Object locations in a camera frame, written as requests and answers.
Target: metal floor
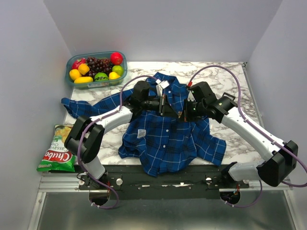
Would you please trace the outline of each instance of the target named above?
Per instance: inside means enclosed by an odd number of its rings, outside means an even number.
[[[244,191],[239,204],[258,191]],[[88,193],[47,193],[39,230],[292,230],[283,191],[263,191],[249,208],[232,208],[221,200],[130,200],[112,210],[91,207]]]

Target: marble countertop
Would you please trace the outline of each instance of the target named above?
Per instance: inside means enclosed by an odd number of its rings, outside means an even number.
[[[95,104],[102,98],[110,96],[120,91],[121,87],[128,80],[140,75],[154,75],[161,72],[167,75],[176,76],[180,83],[188,83],[192,75],[202,67],[208,65],[222,65],[229,68],[239,78],[242,89],[243,111],[258,122],[257,113],[251,98],[248,84],[246,82],[243,69],[240,63],[216,63],[216,62],[128,62],[128,73],[124,82],[118,86],[95,88],[88,90],[73,89],[71,99],[84,100],[90,104]],[[237,85],[233,77],[223,69],[209,68],[202,71],[193,83],[207,81],[213,92],[219,98],[224,92],[238,96]],[[127,89],[133,88],[136,82],[132,82]],[[75,121],[68,113],[65,117],[65,124],[73,124]],[[122,144],[122,136],[128,124],[119,126],[103,137],[98,157],[102,164],[141,164],[138,158],[120,158],[118,148]],[[224,139],[227,142],[226,153],[222,164],[229,164],[233,161],[249,162],[260,160],[260,155],[243,138],[231,129],[210,119],[210,132],[213,136]],[[196,158],[191,164],[211,164],[203,159]]]

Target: fruit bowl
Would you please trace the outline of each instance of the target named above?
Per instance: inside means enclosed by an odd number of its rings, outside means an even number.
[[[90,89],[90,88],[97,88],[97,87],[106,87],[106,86],[114,86],[114,85],[118,85],[121,84],[124,80],[124,78],[127,75],[127,60],[125,55],[123,55],[122,53],[120,53],[123,57],[123,61],[121,63],[121,66],[124,69],[124,73],[117,79],[114,80],[104,80],[104,81],[93,81],[93,82],[89,82],[89,83],[74,83],[73,80],[70,77],[69,72],[72,69],[72,65],[73,63],[81,58],[85,58],[87,59],[88,57],[95,57],[98,59],[102,59],[102,58],[110,58],[111,54],[113,54],[115,51],[111,51],[111,52],[100,52],[100,53],[91,53],[91,54],[82,54],[82,55],[76,55],[74,57],[72,57],[71,59],[68,60],[67,64],[66,64],[66,74],[65,74],[65,80],[66,82],[71,85],[74,86],[78,89]]]

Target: white wall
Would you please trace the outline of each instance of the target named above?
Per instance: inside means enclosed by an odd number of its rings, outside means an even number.
[[[282,0],[44,0],[73,55],[247,61]]]
[[[248,61],[247,71],[266,129],[299,146],[307,163],[307,1],[284,0]],[[300,165],[294,183],[307,175]],[[307,226],[307,188],[295,189]]]
[[[36,168],[63,122],[60,99],[70,53],[40,0],[0,8],[0,229],[27,229],[40,175]]]

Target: shirt label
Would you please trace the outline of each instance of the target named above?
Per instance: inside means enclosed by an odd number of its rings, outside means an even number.
[[[137,138],[143,138],[144,136],[146,136],[146,130],[145,129],[138,129]]]

